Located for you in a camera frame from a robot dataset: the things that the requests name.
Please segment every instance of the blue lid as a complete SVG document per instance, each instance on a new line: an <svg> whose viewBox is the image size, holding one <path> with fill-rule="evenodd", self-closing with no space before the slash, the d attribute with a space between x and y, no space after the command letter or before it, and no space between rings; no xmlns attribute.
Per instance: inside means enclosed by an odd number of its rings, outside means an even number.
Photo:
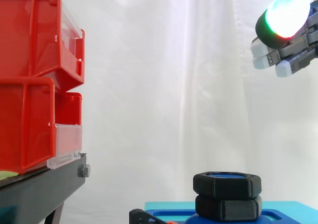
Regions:
<svg viewBox="0 0 318 224"><path fill-rule="evenodd" d="M216 178L245 178L242 175L237 174L223 174L223 173L211 173L208 176Z"/></svg>

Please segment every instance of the white backdrop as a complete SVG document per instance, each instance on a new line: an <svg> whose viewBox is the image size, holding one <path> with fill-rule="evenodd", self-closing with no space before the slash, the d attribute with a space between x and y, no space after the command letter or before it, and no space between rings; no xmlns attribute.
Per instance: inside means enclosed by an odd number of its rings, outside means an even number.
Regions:
<svg viewBox="0 0 318 224"><path fill-rule="evenodd" d="M61 224L125 224L146 201L192 201L208 170L262 178L264 200L318 208L318 68L257 71L272 0L64 0L86 31L86 184Z"/></svg>

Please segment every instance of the stacked hex nuts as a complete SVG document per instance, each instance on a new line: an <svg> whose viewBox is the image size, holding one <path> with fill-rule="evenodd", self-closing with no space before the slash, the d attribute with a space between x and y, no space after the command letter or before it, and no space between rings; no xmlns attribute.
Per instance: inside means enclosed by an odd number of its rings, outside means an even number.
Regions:
<svg viewBox="0 0 318 224"><path fill-rule="evenodd" d="M193 177L196 213L219 222L255 221L262 212L261 179L234 172L205 172Z"/></svg>

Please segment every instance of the plastic drawer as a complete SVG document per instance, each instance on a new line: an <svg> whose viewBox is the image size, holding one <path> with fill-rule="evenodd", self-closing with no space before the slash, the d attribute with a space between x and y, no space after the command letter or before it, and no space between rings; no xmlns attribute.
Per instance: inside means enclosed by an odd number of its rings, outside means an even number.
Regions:
<svg viewBox="0 0 318 224"><path fill-rule="evenodd" d="M47 77L17 77L0 78L0 97L0 171L23 174L80 158L79 93L56 94Z"/></svg>
<svg viewBox="0 0 318 224"><path fill-rule="evenodd" d="M84 32L62 0L0 0L0 8L0 77L47 76L59 91L83 84Z"/></svg>

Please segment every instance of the green light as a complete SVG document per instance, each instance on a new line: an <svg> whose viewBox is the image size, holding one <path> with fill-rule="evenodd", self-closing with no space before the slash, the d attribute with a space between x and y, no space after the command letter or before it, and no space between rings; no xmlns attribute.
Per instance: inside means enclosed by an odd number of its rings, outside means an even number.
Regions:
<svg viewBox="0 0 318 224"><path fill-rule="evenodd" d="M291 38L305 24L309 11L309 0L275 0L266 11L266 22L274 33Z"/></svg>

